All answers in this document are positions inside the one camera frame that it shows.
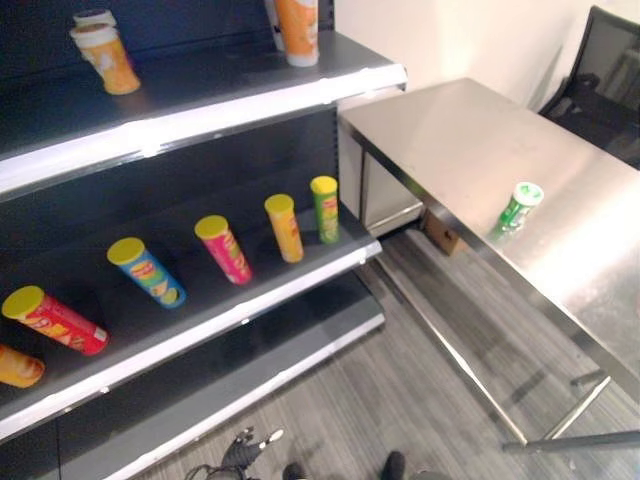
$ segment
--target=white wall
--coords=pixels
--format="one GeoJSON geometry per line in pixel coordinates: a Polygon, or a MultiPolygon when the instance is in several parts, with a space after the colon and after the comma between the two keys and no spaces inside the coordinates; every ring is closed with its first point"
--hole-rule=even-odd
{"type": "MultiPolygon", "coordinates": [[[[537,110],[571,70],[594,3],[640,22],[640,0],[335,0],[336,30],[403,64],[409,89],[471,77],[537,110]]],[[[356,209],[352,151],[342,149],[341,182],[356,209]]],[[[385,195],[369,222],[412,202],[379,170],[370,190],[385,195]]]]}

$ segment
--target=yellow chip can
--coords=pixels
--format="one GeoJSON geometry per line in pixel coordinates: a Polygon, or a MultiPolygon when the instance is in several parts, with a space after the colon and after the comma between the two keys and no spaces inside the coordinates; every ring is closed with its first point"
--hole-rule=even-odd
{"type": "Polygon", "coordinates": [[[302,240],[296,215],[293,210],[293,198],[284,193],[272,195],[264,202],[264,208],[271,220],[280,253],[285,262],[297,263],[304,257],[302,240]]]}

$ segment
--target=gray carpet floor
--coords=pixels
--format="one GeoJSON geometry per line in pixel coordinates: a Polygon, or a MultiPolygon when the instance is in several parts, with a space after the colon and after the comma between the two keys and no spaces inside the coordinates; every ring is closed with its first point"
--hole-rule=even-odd
{"type": "MultiPolygon", "coordinates": [[[[419,231],[383,242],[385,258],[420,293],[419,307],[450,338],[526,435],[540,437],[584,393],[570,379],[597,366],[474,252],[440,253],[419,231]]],[[[280,478],[298,461],[318,480],[377,478],[400,450],[407,473],[452,479],[640,479],[638,450],[507,454],[509,433],[443,355],[375,264],[360,270],[386,324],[320,367],[139,476],[181,480],[217,464],[235,433],[284,428],[250,468],[280,478]]],[[[565,434],[639,428],[637,405],[615,384],[565,434]]]]}

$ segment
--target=cardboard box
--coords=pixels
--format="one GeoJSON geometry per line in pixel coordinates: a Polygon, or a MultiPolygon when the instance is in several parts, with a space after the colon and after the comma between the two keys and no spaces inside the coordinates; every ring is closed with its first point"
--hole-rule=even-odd
{"type": "Polygon", "coordinates": [[[424,213],[424,232],[447,255],[453,255],[466,245],[454,230],[447,227],[429,210],[424,213]]]}

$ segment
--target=foot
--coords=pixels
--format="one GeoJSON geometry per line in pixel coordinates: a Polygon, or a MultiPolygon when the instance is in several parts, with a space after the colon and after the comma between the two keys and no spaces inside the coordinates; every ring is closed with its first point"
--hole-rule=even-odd
{"type": "Polygon", "coordinates": [[[304,480],[307,474],[299,463],[293,462],[284,467],[282,471],[282,480],[304,480]]]}
{"type": "Polygon", "coordinates": [[[402,480],[404,477],[404,466],[404,455],[400,452],[391,452],[380,474],[380,480],[402,480]]]}

